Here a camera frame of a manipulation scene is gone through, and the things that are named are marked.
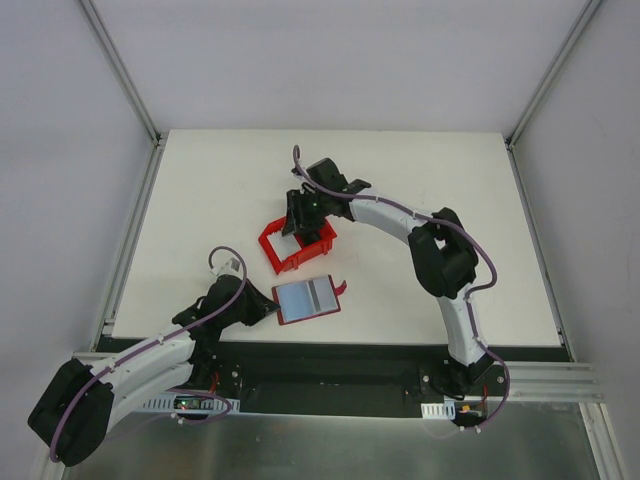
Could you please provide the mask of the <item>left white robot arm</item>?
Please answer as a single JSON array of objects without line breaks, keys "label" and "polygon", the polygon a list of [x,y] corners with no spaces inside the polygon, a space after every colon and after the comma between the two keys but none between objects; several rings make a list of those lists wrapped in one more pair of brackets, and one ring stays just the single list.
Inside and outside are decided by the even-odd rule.
[{"label": "left white robot arm", "polygon": [[250,281],[222,275],[160,333],[99,361],[62,364],[28,426],[48,446],[52,462],[75,466],[146,401],[181,385],[204,387],[225,328],[254,326],[279,309]]}]

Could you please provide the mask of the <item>red leather card holder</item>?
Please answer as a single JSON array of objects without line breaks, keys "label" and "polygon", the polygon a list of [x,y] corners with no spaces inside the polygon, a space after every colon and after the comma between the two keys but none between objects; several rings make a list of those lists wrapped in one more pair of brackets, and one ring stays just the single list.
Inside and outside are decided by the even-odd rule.
[{"label": "red leather card holder", "polygon": [[335,284],[331,275],[275,286],[272,295],[280,307],[278,323],[286,326],[338,313],[346,289],[346,281]]}]

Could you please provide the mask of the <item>red plastic bin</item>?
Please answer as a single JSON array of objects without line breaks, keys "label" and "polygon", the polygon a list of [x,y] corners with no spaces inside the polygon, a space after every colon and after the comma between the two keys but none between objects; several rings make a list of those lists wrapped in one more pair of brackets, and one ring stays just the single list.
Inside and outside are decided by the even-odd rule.
[{"label": "red plastic bin", "polygon": [[258,243],[276,275],[296,270],[307,261],[327,255],[333,247],[333,240],[337,238],[328,221],[312,242],[298,234],[283,236],[284,226],[285,218],[278,218],[270,222],[258,237]]}]

